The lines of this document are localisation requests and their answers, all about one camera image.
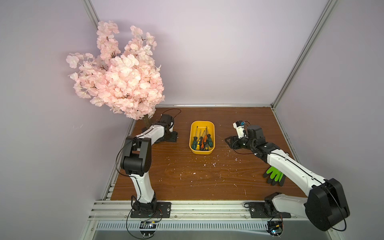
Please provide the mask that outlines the small green handled screwdriver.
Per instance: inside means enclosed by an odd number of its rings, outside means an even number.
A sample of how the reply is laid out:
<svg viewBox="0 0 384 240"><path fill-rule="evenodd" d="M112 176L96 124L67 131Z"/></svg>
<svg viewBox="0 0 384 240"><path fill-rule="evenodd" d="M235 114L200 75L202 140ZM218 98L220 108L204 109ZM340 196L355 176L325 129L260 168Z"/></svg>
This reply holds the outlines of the small green handled screwdriver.
<svg viewBox="0 0 384 240"><path fill-rule="evenodd" d="M209 133L208 130L207 130L207 143L208 143L208 146L209 146L210 148L212 148L212 147L214 146L214 143L213 143L211 134Z"/></svg>

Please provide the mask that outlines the orange black large screwdriver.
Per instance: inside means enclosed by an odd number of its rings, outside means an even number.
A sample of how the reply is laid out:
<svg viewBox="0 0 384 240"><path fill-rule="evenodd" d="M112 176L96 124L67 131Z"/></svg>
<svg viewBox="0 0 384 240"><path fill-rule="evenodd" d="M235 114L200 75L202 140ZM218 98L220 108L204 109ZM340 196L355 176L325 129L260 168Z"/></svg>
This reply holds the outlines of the orange black large screwdriver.
<svg viewBox="0 0 384 240"><path fill-rule="evenodd" d="M208 146L208 143L207 143L207 130L208 130L208 128L206 127L206 130L204 131L203 142L202 142L202 147L203 147L204 151L208 151L209 150L209 146Z"/></svg>

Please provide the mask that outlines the green black handled screwdriver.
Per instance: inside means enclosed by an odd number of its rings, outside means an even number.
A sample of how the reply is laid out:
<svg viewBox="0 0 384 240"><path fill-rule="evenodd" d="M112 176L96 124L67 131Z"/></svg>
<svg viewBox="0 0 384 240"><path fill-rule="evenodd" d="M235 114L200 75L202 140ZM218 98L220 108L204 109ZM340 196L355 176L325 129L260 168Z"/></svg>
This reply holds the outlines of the green black handled screwdriver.
<svg viewBox="0 0 384 240"><path fill-rule="evenodd" d="M191 144L192 150L196 150L197 149L197 140L198 140L198 127L196 128L196 133L195 133L195 136L193 138L193 142Z"/></svg>

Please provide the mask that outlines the orange handled screwdriver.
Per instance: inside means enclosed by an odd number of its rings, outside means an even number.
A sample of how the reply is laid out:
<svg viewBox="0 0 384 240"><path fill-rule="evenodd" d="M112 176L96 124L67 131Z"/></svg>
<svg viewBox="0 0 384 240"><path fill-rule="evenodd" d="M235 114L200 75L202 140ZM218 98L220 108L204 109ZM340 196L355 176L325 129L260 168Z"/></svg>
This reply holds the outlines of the orange handled screwdriver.
<svg viewBox="0 0 384 240"><path fill-rule="evenodd" d="M208 151L209 150L209 146L208 146L208 142L207 142L207 130L208 128L206 128L202 134L202 136L200 137L200 150L201 151Z"/></svg>

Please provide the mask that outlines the black yellow long screwdriver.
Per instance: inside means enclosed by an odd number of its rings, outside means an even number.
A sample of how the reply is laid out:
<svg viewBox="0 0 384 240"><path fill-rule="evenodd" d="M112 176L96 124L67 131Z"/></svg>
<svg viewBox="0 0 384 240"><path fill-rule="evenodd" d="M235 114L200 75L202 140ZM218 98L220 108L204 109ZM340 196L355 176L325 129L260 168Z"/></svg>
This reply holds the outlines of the black yellow long screwdriver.
<svg viewBox="0 0 384 240"><path fill-rule="evenodd" d="M204 137L204 131L202 129L200 129L199 132L198 132L198 140L197 140L197 149L196 149L196 151L199 151L201 149L203 137Z"/></svg>

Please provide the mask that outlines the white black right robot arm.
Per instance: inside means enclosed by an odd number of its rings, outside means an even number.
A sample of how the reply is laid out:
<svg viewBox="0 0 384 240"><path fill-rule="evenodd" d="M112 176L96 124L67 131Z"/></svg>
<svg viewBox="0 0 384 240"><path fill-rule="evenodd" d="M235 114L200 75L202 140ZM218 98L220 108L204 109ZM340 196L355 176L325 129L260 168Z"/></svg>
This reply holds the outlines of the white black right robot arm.
<svg viewBox="0 0 384 240"><path fill-rule="evenodd" d="M268 143L260 126L247 126L243 121L237 121L233 126L237 135L225 139L232 150L250 150L254 156L269 164L270 168L264 173L269 184L282 186L288 178L306 195L302 198L276 192L265 198L264 214L276 223L275 226L268 223L268 232L272 236L282 234L283 216L289 214L307 218L324 232L350 216L339 181L327 180L308 170L276 144Z"/></svg>

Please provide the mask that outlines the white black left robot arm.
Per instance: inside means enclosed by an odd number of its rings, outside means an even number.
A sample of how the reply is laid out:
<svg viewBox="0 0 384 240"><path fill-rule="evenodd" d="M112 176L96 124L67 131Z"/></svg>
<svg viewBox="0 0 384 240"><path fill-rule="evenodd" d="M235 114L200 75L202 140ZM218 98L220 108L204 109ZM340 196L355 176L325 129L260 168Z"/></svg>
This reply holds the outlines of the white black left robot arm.
<svg viewBox="0 0 384 240"><path fill-rule="evenodd" d="M160 142L176 142L178 133L173 131L175 120L163 114L160 120L135 137L126 138L122 148L121 169L126 172L136 190L133 209L143 214L157 211L156 194L149 177L152 164L152 145Z"/></svg>

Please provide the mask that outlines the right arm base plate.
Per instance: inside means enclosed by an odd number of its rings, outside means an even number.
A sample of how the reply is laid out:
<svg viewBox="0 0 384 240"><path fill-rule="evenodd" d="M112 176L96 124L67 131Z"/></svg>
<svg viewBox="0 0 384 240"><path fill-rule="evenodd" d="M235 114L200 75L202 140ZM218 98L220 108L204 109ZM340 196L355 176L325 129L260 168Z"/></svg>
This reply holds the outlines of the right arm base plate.
<svg viewBox="0 0 384 240"><path fill-rule="evenodd" d="M289 219L291 214L278 212L274 207L266 202L247 202L244 207L249 210L252 219Z"/></svg>

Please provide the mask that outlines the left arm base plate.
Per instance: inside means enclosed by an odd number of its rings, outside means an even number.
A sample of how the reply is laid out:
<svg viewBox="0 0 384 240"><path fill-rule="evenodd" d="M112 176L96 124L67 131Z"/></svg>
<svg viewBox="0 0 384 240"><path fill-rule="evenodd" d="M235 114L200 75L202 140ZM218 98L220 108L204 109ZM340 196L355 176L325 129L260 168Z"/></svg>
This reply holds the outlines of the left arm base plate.
<svg viewBox="0 0 384 240"><path fill-rule="evenodd" d="M133 203L130 217L138 218L169 218L171 215L171 202L159 202L144 204L140 202Z"/></svg>

